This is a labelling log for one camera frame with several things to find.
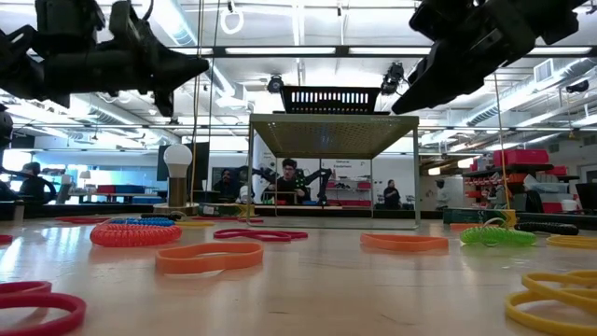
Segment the cable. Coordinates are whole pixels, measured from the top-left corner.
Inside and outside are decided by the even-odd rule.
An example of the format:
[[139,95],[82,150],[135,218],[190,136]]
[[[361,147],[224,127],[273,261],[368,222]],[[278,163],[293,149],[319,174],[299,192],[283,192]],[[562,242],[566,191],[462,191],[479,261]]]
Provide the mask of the cable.
[[509,188],[507,187],[506,175],[506,154],[504,153],[504,130],[502,129],[502,108],[500,106],[500,91],[497,88],[497,74],[493,72],[493,84],[495,85],[495,100],[497,102],[497,121],[500,125],[499,139],[502,148],[502,180],[504,181],[504,193],[506,194],[506,206],[510,209],[510,198],[508,197]]

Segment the black basket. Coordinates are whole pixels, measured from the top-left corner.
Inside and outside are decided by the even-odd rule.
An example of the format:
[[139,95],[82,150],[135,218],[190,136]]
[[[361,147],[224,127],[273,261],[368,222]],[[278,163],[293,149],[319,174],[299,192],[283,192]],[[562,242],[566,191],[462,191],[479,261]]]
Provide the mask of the black basket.
[[283,86],[288,114],[374,115],[380,88]]

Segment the wooden table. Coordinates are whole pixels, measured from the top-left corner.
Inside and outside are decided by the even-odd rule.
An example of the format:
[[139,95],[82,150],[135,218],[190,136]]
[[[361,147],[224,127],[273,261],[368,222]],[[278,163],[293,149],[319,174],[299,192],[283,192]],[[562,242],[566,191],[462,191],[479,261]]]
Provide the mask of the wooden table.
[[[364,219],[265,220],[325,224]],[[184,230],[180,242],[168,246],[212,242],[214,230],[232,227],[244,225],[217,223],[205,230]],[[17,237],[12,245],[0,247],[0,282],[48,280],[56,292],[87,302],[85,324],[69,335],[541,335],[504,316],[504,297],[523,290],[521,274],[597,269],[594,251],[545,246],[545,238],[528,248],[460,246],[458,232],[424,221],[406,234],[449,237],[449,252],[386,252],[361,246],[364,231],[305,230],[307,240],[263,244],[262,266],[164,276],[155,272],[156,247],[94,246],[91,229],[53,220],[0,227],[0,234]],[[595,323],[594,316],[550,303],[528,310]],[[0,329],[62,314],[3,310]]]

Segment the rubber band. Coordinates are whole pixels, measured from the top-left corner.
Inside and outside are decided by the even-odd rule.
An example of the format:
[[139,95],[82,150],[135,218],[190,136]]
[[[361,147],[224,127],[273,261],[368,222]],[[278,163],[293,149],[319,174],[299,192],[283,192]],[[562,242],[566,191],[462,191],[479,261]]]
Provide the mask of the rubber band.
[[530,273],[522,276],[522,284],[529,290],[510,294],[506,298],[506,315],[531,329],[559,336],[594,336],[597,327],[582,326],[549,320],[540,316],[520,311],[517,305],[534,301],[560,301],[589,313],[597,314],[597,290],[582,288],[557,289],[545,286],[539,281],[558,282],[565,287],[579,285],[594,287],[597,285],[597,271],[573,271],[567,274]]
[[[239,223],[246,223],[246,218],[239,218]],[[249,218],[249,223],[263,223],[261,218]]]
[[408,236],[395,234],[361,234],[361,243],[367,247],[393,251],[428,251],[448,248],[448,239],[443,237]]
[[180,238],[179,227],[100,224],[91,231],[94,244],[105,247],[135,247],[168,244]]
[[10,234],[0,234],[0,245],[8,245],[12,243],[12,236]]
[[[227,255],[200,256],[206,253]],[[159,250],[156,270],[168,274],[204,273],[256,266],[263,260],[257,243],[208,243]]]
[[305,239],[309,233],[301,231],[266,231],[250,229],[226,229],[214,232],[215,239],[246,237],[258,239],[262,242],[290,242],[295,239]]
[[559,247],[597,249],[597,238],[583,236],[552,235],[548,238],[548,245]]
[[48,281],[20,281],[0,284],[0,296],[6,294],[50,293],[52,284]]
[[78,328],[83,323],[87,304],[78,297],[58,293],[25,293],[0,296],[0,309],[23,307],[57,308],[71,314],[24,329],[0,330],[0,336],[62,335]]

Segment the yellow rubber band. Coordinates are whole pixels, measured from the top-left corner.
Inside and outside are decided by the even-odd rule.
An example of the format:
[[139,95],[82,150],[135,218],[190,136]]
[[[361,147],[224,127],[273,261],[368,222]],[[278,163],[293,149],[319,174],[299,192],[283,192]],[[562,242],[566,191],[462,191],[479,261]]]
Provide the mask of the yellow rubber band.
[[548,245],[572,248],[597,249],[597,238],[583,236],[552,235],[548,238]]
[[522,284],[529,291],[514,293],[506,298],[506,315],[520,324],[559,336],[594,336],[597,327],[581,326],[565,322],[552,321],[536,315],[524,313],[517,305],[534,302],[556,300],[589,313],[597,314],[597,290],[580,288],[556,289],[545,286],[539,281],[558,282],[564,286],[580,285],[594,287],[597,285],[597,271],[573,271],[568,274],[530,273],[522,277]]

